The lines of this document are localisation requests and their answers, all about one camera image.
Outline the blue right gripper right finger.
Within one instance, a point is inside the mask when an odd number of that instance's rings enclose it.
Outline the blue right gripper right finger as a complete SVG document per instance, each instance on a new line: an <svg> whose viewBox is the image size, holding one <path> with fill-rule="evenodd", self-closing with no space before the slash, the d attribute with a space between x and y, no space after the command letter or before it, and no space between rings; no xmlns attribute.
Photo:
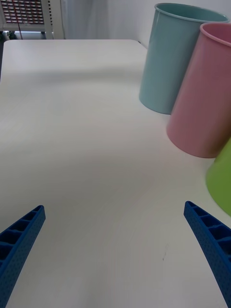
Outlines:
<svg viewBox="0 0 231 308"><path fill-rule="evenodd" d="M184 216L231 307L231 229L191 201L185 203Z"/></svg>

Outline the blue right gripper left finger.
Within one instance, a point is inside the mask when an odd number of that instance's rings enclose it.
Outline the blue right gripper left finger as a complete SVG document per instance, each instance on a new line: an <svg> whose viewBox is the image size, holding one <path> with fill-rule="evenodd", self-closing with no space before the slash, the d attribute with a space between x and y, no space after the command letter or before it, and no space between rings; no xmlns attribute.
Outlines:
<svg viewBox="0 0 231 308"><path fill-rule="evenodd" d="M0 234L0 307L6 307L24 263L46 219L39 205Z"/></svg>

